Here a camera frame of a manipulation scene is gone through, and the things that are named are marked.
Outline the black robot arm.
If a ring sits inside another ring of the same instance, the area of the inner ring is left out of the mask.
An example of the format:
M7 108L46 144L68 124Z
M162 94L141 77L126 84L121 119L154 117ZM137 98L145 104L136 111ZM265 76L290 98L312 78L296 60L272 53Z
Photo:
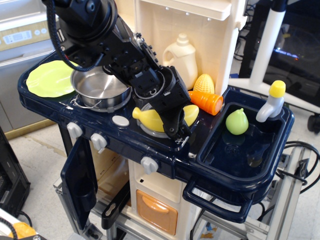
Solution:
M183 111L191 99L180 74L159 64L152 47L120 17L114 1L46 0L44 5L61 60L79 72L101 66L153 107L169 138L191 135Z

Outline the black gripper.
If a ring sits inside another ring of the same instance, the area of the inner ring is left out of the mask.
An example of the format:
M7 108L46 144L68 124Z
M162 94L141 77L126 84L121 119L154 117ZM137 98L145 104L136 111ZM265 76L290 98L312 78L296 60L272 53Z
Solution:
M164 87L150 100L150 104L164 123L165 134L176 144L182 144L192 134L183 118L183 108L191 100L188 90L174 66L163 67L158 76L163 79Z

